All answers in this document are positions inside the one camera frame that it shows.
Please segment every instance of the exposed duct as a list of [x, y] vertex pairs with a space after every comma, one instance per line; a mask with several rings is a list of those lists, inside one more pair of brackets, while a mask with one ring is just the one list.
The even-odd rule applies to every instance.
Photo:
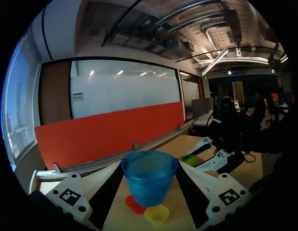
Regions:
[[169, 15], [163, 17], [162, 19], [160, 19], [159, 21], [157, 21], [156, 23], [154, 23], [155, 25], [162, 25], [164, 24], [165, 22], [167, 22], [168, 20], [178, 16], [178, 15], [181, 15], [189, 10], [192, 10], [192, 9], [195, 9], [195, 8], [198, 8], [202, 5], [207, 5], [207, 4], [214, 4], [214, 3], [221, 3], [223, 6], [224, 5], [227, 5], [225, 0], [202, 0], [202, 1], [197, 1], [197, 2], [194, 2], [194, 3], [191, 3], [191, 4], [188, 4], [184, 7], [181, 7], [179, 8], [178, 10], [170, 13]]
[[227, 27], [227, 26], [229, 26], [229, 22], [223, 20], [223, 21], [220, 21], [220, 22], [212, 22], [212, 23], [205, 24], [200, 28], [200, 30], [201, 30], [201, 32], [203, 32], [206, 35], [208, 41], [211, 43], [213, 48], [215, 50], [220, 50], [217, 42], [215, 41], [215, 39], [211, 35], [210, 30], [213, 30], [213, 29], [216, 29], [216, 28], [219, 28], [219, 27]]
[[189, 19], [187, 21], [184, 21], [183, 23], [181, 23], [179, 25], [175, 25], [171, 29], [167, 30], [167, 32], [168, 33], [173, 33], [173, 32], [176, 32], [176, 31], [178, 31], [178, 30], [180, 30], [184, 27], [191, 26], [193, 24], [199, 23], [199, 22], [201, 22], [205, 19], [223, 17], [223, 16], [225, 16], [224, 11], [216, 11], [216, 12], [212, 12], [212, 13], [206, 13], [206, 14], [198, 16], [197, 18], [192, 18], [192, 19]]

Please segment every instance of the orange wall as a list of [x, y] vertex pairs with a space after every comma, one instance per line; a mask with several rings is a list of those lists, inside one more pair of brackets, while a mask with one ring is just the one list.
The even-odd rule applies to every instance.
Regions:
[[95, 161], [144, 144], [183, 125], [182, 102], [93, 115], [35, 127], [48, 169]]

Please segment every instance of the window frame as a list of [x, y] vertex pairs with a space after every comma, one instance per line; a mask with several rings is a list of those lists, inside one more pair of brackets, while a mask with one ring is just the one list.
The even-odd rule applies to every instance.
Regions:
[[[3, 85], [3, 89], [2, 89], [2, 98], [1, 98], [1, 130], [2, 130], [2, 137], [3, 137], [3, 141], [5, 144], [5, 148], [7, 151], [7, 156], [8, 156], [8, 160], [11, 163], [12, 169], [15, 170], [17, 164], [20, 162], [20, 160], [26, 155], [26, 153], [37, 144], [37, 140], [36, 140], [36, 136], [35, 136], [35, 132], [34, 132], [34, 140], [29, 143], [20, 153], [17, 157], [14, 156], [11, 144], [8, 142], [8, 138], [9, 138], [9, 132], [8, 132], [8, 125], [7, 125], [7, 97], [8, 97], [8, 86], [10, 83], [10, 77], [11, 77], [11, 73], [14, 67], [14, 63], [16, 61], [17, 55], [20, 52], [20, 49], [24, 43], [24, 41], [26, 40], [28, 36], [28, 32], [26, 31], [25, 34], [21, 37], [21, 39], [19, 40], [18, 44], [15, 47], [15, 50], [13, 52], [13, 55], [11, 56], [10, 62], [8, 64], [8, 68], [7, 68], [7, 72], [5, 75], [5, 81], [4, 81], [4, 85]], [[34, 91], [32, 94], [32, 109], [33, 109], [33, 96], [34, 96]]]

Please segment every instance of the blue plastic cup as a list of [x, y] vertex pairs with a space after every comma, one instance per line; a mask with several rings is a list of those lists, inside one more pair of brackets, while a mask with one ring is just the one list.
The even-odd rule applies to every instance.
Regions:
[[124, 157], [121, 167], [134, 200], [152, 207], [165, 199], [178, 161], [165, 152], [139, 151]]

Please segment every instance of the window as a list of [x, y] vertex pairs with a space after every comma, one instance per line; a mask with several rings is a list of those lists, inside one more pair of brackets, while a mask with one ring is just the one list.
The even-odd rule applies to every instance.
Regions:
[[36, 142], [33, 126], [33, 88], [40, 57], [24, 36], [16, 47], [2, 95], [2, 132], [10, 162], [15, 165]]

